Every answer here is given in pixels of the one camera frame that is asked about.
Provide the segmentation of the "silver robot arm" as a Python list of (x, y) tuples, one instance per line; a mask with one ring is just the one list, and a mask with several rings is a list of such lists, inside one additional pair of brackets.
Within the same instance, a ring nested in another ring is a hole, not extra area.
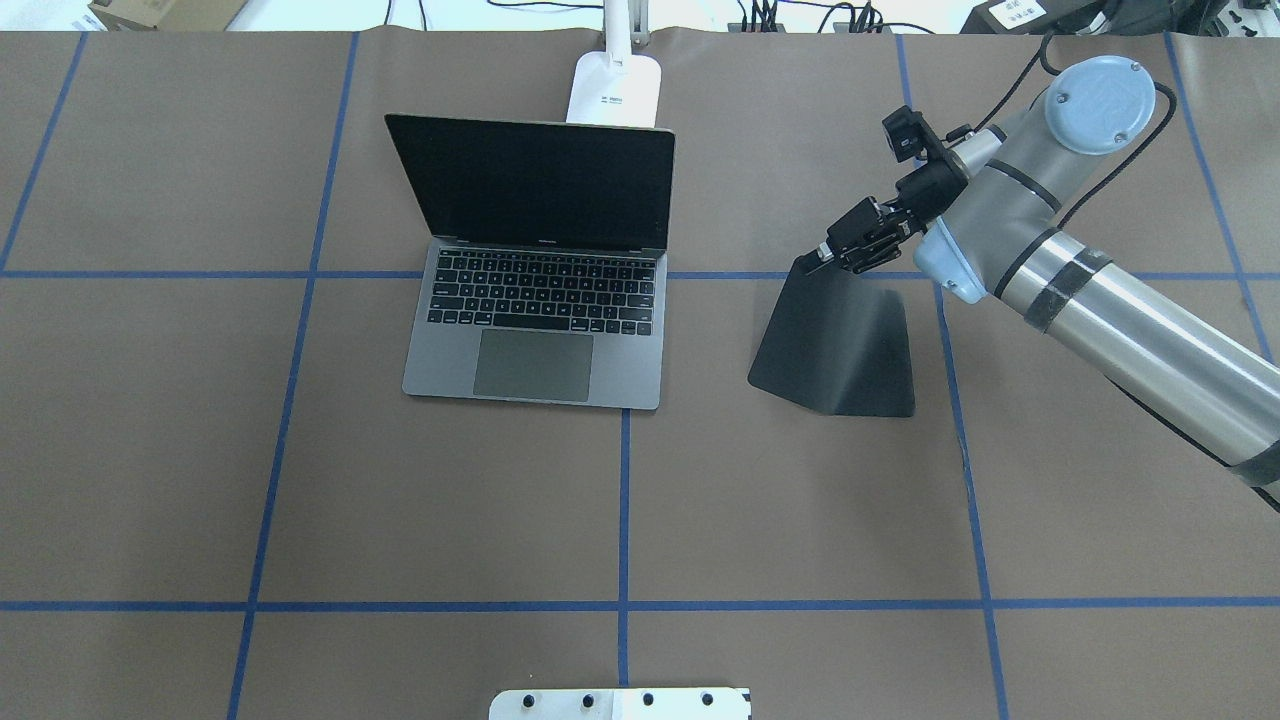
[(1138, 154), (1170, 88), (1137, 60), (1102, 55), (1053, 73), (1023, 111), (940, 137), (901, 106), (883, 120), (919, 167), (884, 202), (863, 199), (804, 255), (813, 273), (897, 259), (966, 304), (993, 297), (1102, 373), (1134, 404), (1265, 501), (1279, 474), (1279, 374), (1266, 361), (1068, 233), (1064, 204), (1102, 160)]

